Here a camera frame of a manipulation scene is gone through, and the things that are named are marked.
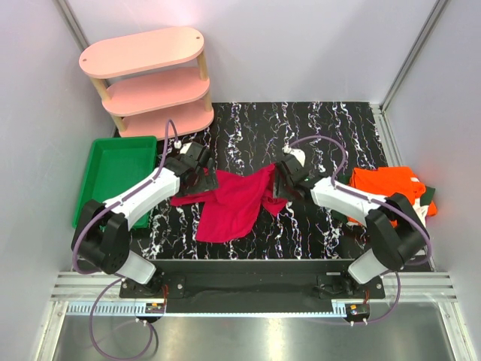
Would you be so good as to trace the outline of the red t-shirt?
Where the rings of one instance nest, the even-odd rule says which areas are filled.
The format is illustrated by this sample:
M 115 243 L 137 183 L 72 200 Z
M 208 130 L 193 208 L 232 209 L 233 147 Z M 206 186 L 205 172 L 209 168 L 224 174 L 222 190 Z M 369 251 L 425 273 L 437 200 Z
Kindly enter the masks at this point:
M 196 241 L 220 244 L 242 238 L 250 233 L 262 208 L 275 217 L 287 204 L 274 197 L 273 164 L 245 177 L 221 170 L 216 176 L 218 189 L 171 199 L 174 207 L 204 205 Z

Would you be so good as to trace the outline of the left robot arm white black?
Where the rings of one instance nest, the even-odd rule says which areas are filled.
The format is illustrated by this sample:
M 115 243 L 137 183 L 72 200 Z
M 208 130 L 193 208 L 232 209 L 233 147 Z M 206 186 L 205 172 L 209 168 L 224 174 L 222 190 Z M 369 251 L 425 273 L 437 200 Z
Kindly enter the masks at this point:
M 184 144 L 176 156 L 166 156 L 159 167 L 138 184 L 104 202 L 88 201 L 71 243 L 76 272 L 88 275 L 78 259 L 107 275 L 121 277 L 135 292 L 152 298 L 165 286 L 162 271 L 130 248 L 133 225 L 158 203 L 173 196 L 215 190 L 219 183 L 210 149 L 196 142 Z

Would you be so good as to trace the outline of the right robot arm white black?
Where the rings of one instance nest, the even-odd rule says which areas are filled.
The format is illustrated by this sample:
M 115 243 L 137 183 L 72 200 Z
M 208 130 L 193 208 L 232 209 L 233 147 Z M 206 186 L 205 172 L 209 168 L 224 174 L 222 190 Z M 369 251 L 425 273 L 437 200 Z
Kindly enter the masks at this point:
M 401 270 L 429 245 L 428 233 L 406 196 L 374 195 L 329 177 L 310 176 L 303 155 L 289 153 L 275 164 L 273 195 L 329 208 L 366 228 L 371 248 L 349 265 L 341 279 L 341 289 L 350 298 L 365 293 L 375 277 Z

